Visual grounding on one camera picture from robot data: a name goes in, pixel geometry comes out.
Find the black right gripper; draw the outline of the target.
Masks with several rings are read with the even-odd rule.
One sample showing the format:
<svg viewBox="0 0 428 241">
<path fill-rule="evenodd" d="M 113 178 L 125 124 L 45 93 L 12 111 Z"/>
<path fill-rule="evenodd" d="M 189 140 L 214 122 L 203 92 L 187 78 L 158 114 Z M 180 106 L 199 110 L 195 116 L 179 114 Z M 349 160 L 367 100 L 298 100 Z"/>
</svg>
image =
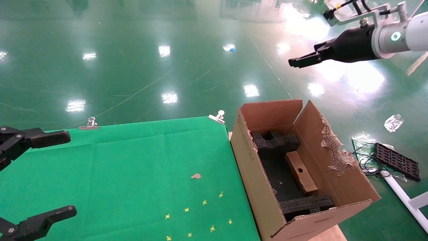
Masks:
<svg viewBox="0 0 428 241">
<path fill-rule="evenodd" d="M 290 66 L 305 68 L 327 60 L 354 63 L 379 59 L 372 47 L 374 29 L 374 26 L 347 29 L 334 39 L 316 44 L 314 52 L 289 59 Z"/>
</svg>

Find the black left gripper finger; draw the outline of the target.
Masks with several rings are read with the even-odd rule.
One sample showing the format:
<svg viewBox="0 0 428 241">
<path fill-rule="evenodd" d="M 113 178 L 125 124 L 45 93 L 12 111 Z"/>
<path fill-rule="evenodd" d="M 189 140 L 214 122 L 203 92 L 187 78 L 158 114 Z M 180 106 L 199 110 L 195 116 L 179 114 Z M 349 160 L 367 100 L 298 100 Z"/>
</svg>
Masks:
<svg viewBox="0 0 428 241">
<path fill-rule="evenodd" d="M 46 133 L 40 128 L 19 130 L 11 127 L 1 127 L 0 170 L 3 171 L 28 149 L 62 145 L 70 141 L 70 134 L 66 130 Z"/>
<path fill-rule="evenodd" d="M 73 218 L 77 209 L 73 205 L 44 212 L 27 218 L 18 224 L 0 218 L 1 241 L 35 241 L 44 238 L 51 226 L 57 222 Z"/>
</svg>

